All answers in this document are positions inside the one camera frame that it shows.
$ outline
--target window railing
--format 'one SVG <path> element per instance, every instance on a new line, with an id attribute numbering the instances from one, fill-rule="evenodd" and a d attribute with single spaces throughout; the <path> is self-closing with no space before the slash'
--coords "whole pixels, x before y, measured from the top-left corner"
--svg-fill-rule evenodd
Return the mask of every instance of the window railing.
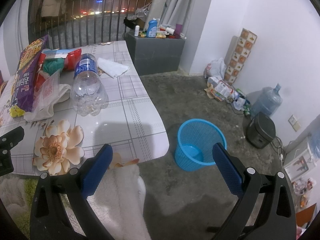
<path id="1" fill-rule="evenodd" d="M 125 17 L 152 0 L 69 0 L 57 17 L 38 17 L 31 26 L 35 38 L 49 35 L 48 48 L 71 49 L 124 39 Z"/>

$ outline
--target electrical outlet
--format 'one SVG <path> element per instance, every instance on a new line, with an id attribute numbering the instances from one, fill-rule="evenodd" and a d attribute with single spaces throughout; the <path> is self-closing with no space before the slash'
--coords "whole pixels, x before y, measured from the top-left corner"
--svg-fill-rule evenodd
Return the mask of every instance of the electrical outlet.
<path id="1" fill-rule="evenodd" d="M 294 124 L 297 122 L 297 118 L 294 115 L 291 115 L 291 117 L 289 118 L 288 122 L 294 126 Z"/>
<path id="2" fill-rule="evenodd" d="M 293 129 L 297 132 L 300 128 L 301 128 L 301 126 L 300 126 L 300 124 L 299 124 L 299 122 L 297 121 L 297 122 L 295 122 L 294 123 L 294 125 L 292 126 L 293 127 Z"/>

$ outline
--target blue water jug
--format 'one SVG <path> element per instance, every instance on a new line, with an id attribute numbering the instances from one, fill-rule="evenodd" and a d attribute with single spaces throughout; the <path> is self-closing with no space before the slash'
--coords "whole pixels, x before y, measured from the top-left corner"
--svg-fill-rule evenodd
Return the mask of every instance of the blue water jug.
<path id="1" fill-rule="evenodd" d="M 250 108 L 251 119 L 259 112 L 263 112 L 267 116 L 271 116 L 282 103 L 282 98 L 279 95 L 281 86 L 277 84 L 276 88 L 263 88 L 262 94 Z"/>
<path id="2" fill-rule="evenodd" d="M 148 30 L 147 30 L 147 37 L 148 38 L 154 38 L 157 34 L 157 25 L 158 25 L 158 22 L 155 18 L 153 18 L 153 20 L 151 20 L 149 22 L 149 27 L 148 27 Z"/>

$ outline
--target concrete floor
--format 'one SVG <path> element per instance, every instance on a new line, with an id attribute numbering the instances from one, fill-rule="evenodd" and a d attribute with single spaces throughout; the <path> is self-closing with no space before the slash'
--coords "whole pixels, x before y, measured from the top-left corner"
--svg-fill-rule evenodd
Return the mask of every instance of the concrete floor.
<path id="1" fill-rule="evenodd" d="M 142 76 L 141 80 L 163 120 L 170 143 L 165 156 L 139 164 L 147 188 L 144 218 L 151 239 L 211 239 L 213 234 L 206 233 L 206 227 L 222 225 L 237 197 L 228 190 L 216 165 L 193 172 L 176 165 L 173 154 L 180 125 L 191 118 L 217 125 L 226 137 L 228 152 L 259 173 L 274 175 L 281 170 L 281 163 L 270 145 L 258 150 L 241 138 L 248 120 L 233 113 L 230 105 L 209 99 L 203 77 L 156 74 Z M 254 223 L 262 197 L 248 225 Z"/>

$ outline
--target mesh wastebasket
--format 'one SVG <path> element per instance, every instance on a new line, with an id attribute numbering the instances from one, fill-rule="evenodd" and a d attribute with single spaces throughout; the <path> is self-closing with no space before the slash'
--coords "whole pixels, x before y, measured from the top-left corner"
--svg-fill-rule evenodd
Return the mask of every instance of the mesh wastebasket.
<path id="1" fill-rule="evenodd" d="M 218 142 L 227 149 L 226 138 L 218 127 L 203 119 L 190 119 L 179 128 L 174 159 L 185 171 L 214 165 L 212 147 Z"/>

